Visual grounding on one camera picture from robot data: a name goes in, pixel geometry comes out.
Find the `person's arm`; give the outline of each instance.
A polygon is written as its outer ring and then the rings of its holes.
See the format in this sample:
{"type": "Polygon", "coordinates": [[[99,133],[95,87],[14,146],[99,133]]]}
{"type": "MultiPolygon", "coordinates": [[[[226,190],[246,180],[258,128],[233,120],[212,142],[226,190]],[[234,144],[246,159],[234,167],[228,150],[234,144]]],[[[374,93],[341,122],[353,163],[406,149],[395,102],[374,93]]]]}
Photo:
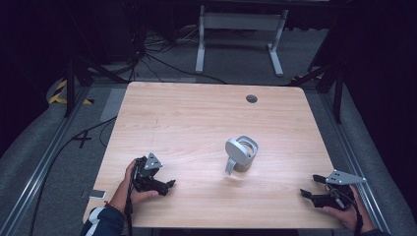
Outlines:
{"type": "MultiPolygon", "coordinates": [[[[128,196],[131,173],[135,167],[133,160],[126,168],[125,178],[119,184],[113,198],[104,207],[94,208],[89,214],[89,220],[83,226],[80,236],[100,235],[113,236],[121,235],[125,221],[123,213],[128,196]]],[[[158,196],[157,191],[138,192],[134,190],[131,195],[132,204],[136,205],[147,199],[158,196]]]]}
{"type": "MultiPolygon", "coordinates": [[[[365,206],[363,205],[358,195],[358,192],[353,187],[351,187],[351,189],[352,189],[355,201],[356,201],[356,205],[358,206],[359,212],[362,215],[362,219],[364,223],[361,229],[361,235],[363,236],[390,235],[388,233],[382,232],[381,230],[375,227],[374,223],[371,220],[371,217],[366,211],[365,206]]],[[[347,210],[339,210],[330,206],[324,206],[323,210],[327,212],[328,214],[337,218],[350,231],[352,232],[355,231],[357,218],[356,218],[356,210],[353,206],[350,206],[347,210]]]]}

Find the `wooden table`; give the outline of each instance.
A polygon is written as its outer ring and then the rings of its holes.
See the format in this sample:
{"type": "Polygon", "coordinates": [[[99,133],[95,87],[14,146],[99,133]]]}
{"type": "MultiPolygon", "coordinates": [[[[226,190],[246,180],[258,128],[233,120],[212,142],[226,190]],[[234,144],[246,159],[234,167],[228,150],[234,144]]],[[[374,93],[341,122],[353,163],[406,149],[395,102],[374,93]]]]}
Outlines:
{"type": "MultiPolygon", "coordinates": [[[[155,179],[176,182],[134,208],[136,227],[342,227],[300,195],[323,194],[312,175],[332,171],[300,88],[130,83],[94,188],[110,200],[126,166],[150,152],[163,163],[155,179]],[[258,154],[246,173],[228,176],[225,143],[242,135],[258,154]]],[[[100,206],[89,200],[85,219],[100,206]]]]}

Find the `bracelet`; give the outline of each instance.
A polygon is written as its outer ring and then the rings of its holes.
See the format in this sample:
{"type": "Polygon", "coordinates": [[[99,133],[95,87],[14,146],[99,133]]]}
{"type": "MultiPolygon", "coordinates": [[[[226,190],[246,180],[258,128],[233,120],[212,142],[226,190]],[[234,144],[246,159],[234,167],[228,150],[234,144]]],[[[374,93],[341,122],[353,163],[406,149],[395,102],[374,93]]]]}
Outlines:
{"type": "Polygon", "coordinates": [[[123,211],[121,209],[119,209],[119,207],[109,203],[108,201],[104,201],[104,203],[105,203],[105,207],[113,207],[113,208],[119,210],[123,215],[125,215],[125,213],[123,213],[123,211]]]}

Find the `white stand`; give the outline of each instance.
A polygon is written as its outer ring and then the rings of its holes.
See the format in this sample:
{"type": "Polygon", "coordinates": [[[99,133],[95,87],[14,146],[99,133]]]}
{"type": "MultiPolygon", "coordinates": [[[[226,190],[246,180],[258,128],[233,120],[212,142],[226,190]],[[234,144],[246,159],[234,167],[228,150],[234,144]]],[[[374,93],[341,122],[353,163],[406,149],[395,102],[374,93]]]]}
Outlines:
{"type": "Polygon", "coordinates": [[[235,30],[274,30],[273,43],[268,44],[268,52],[275,74],[283,76],[276,48],[282,35],[288,10],[281,15],[227,14],[206,13],[205,6],[200,8],[199,50],[197,52],[196,72],[202,73],[205,64],[205,29],[235,29],[235,30]]]}

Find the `sleeve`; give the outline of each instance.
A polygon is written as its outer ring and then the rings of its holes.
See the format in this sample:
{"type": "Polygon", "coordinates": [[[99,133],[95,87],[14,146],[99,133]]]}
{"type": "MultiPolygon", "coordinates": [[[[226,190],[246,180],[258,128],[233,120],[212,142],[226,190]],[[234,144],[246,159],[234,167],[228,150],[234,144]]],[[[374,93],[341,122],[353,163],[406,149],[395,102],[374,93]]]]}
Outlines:
{"type": "Polygon", "coordinates": [[[94,208],[83,226],[80,236],[120,236],[125,217],[118,209],[107,206],[94,208]]]}
{"type": "Polygon", "coordinates": [[[390,236],[390,234],[385,233],[381,231],[380,229],[373,229],[371,231],[361,234],[361,236],[390,236]]]}

